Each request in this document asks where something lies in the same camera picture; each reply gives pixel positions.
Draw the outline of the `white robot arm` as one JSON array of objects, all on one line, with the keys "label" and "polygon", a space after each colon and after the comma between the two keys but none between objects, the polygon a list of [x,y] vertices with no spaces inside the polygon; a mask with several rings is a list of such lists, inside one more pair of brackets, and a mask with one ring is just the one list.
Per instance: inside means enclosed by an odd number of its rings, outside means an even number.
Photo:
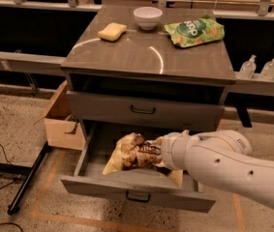
[{"label": "white robot arm", "polygon": [[252,146],[239,132],[219,130],[162,139],[163,163],[185,170],[196,181],[237,193],[274,210],[274,161],[250,156]]}]

